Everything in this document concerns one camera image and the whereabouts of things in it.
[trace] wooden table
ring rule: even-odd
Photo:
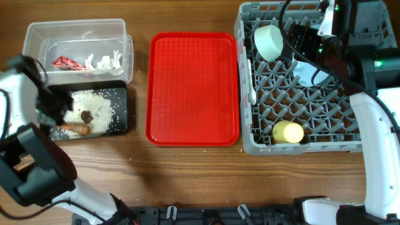
[[[0,5],[0,65],[22,52],[28,25],[40,21],[122,18],[134,42],[134,78],[128,98],[133,129],[125,136],[59,142],[79,176],[115,194],[128,206],[262,206],[290,203],[299,196],[327,195],[362,202],[365,171],[362,154],[313,153],[300,156],[247,155],[241,138],[231,147],[161,148],[144,135],[149,45],[162,31],[218,31],[233,35],[241,1],[17,0]],[[397,0],[386,0],[400,37]],[[17,215],[38,207],[17,205],[0,190],[0,205]],[[5,224],[70,224],[71,213],[51,209],[30,221]]]

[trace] white cup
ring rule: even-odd
[[[268,62],[281,55],[283,38],[279,28],[274,25],[257,28],[254,32],[254,42],[260,55]]]

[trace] clear plastic container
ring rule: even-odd
[[[103,56],[112,59],[114,50],[122,53],[119,69],[72,71],[52,64],[59,56],[65,56],[84,66],[93,53],[92,65],[96,67]],[[34,22],[27,29],[22,54],[41,62],[49,77],[48,84],[110,80],[129,83],[133,76],[133,43],[122,19]]]

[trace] red wrapper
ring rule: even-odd
[[[76,71],[84,71],[87,70],[85,66],[80,65],[79,63],[68,59],[67,57],[60,56],[58,57],[52,64],[58,68],[66,68],[70,70]]]

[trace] rice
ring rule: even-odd
[[[104,134],[113,121],[115,110],[111,107],[111,101],[104,99],[102,95],[102,93],[93,93],[93,90],[75,91],[71,94],[74,99],[73,111],[68,111],[64,116],[64,120],[67,123],[83,123],[81,113],[90,111],[93,120],[87,125],[91,128],[91,135],[85,136],[85,138]],[[72,131],[62,130],[61,132],[67,134],[70,139],[82,137]]]

